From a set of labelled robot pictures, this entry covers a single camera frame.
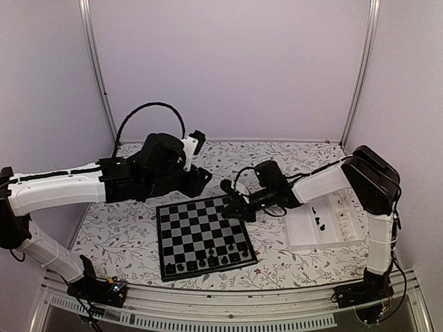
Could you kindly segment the black and white chessboard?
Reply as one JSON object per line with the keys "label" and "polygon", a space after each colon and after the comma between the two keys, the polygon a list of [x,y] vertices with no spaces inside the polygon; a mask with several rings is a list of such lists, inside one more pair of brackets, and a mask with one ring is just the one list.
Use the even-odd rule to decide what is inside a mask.
{"label": "black and white chessboard", "polygon": [[[258,263],[243,221],[222,216],[222,210],[229,203],[230,196],[223,195],[156,207],[157,243],[163,282],[190,279]],[[244,245],[244,250],[238,250],[239,243]],[[230,244],[234,246],[233,251],[228,250]],[[218,258],[218,266],[208,265],[210,248],[215,251],[213,256]],[[244,251],[248,251],[248,257],[242,256]],[[231,261],[235,254],[239,255],[239,261]],[[221,263],[222,257],[228,258],[227,264]],[[205,268],[199,266],[200,259],[206,261]],[[188,261],[195,261],[197,268],[188,271]],[[174,264],[172,273],[165,271],[168,263]],[[178,271],[177,264],[182,264],[184,270]]]}

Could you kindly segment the black chess bishop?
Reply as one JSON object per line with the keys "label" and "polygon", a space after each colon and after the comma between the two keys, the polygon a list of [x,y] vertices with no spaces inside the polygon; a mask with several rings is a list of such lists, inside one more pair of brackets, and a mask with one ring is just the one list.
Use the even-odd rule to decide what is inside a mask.
{"label": "black chess bishop", "polygon": [[195,264],[195,261],[188,261],[186,264],[187,264],[188,271],[192,271],[192,270],[195,270],[197,268],[196,264]]}

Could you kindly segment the black chess rook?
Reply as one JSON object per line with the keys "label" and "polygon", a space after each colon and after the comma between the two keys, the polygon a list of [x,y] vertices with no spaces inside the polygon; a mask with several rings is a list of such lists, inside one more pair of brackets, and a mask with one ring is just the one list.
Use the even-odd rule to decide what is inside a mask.
{"label": "black chess rook", "polygon": [[172,273],[174,271],[174,264],[168,263],[165,267],[167,273]]}

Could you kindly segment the white plastic compartment tray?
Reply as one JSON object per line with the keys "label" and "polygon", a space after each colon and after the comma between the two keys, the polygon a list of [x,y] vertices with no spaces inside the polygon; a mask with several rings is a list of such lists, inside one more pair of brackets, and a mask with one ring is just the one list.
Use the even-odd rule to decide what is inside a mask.
{"label": "white plastic compartment tray", "polygon": [[287,247],[290,251],[323,250],[356,246],[364,235],[345,190],[314,199],[287,212]]}

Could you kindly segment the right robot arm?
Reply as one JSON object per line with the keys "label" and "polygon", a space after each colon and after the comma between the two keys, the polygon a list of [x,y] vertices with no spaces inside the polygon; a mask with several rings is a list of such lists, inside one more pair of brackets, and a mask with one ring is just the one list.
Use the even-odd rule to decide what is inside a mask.
{"label": "right robot arm", "polygon": [[274,160],[252,167],[260,190],[238,178],[223,180],[231,201],[224,217],[254,222],[259,211],[279,207],[290,251],[332,249],[368,241],[368,260],[358,296],[371,302],[388,283],[399,229],[399,173],[366,145],[330,164],[293,176]]}

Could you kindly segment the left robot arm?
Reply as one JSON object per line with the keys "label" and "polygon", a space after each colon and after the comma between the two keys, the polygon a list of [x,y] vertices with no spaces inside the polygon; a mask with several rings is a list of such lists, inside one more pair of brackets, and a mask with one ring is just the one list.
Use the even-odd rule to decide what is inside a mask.
{"label": "left robot arm", "polygon": [[77,203],[146,202],[178,191],[199,196],[212,175],[192,159],[206,141],[200,131],[178,139],[151,133],[130,157],[102,158],[83,167],[49,173],[1,170],[1,248],[17,250],[61,275],[88,300],[103,293],[93,264],[50,238],[31,213]]}

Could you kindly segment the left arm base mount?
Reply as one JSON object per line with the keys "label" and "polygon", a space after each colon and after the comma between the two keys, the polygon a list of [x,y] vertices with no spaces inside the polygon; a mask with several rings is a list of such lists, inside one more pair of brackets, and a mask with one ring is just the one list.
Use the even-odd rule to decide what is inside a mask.
{"label": "left arm base mount", "polygon": [[84,276],[69,283],[67,294],[87,302],[122,308],[127,296],[127,282],[117,277],[101,280]]}

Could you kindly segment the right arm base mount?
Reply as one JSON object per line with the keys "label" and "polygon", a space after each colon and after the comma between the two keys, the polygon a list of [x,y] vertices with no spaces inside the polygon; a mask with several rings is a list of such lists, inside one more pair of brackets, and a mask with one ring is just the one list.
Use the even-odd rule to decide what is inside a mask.
{"label": "right arm base mount", "polygon": [[337,286],[330,297],[332,303],[339,308],[355,307],[377,302],[372,306],[363,306],[355,310],[357,318],[365,324],[376,324],[384,318],[391,306],[394,290],[387,282],[361,281],[344,286]]}

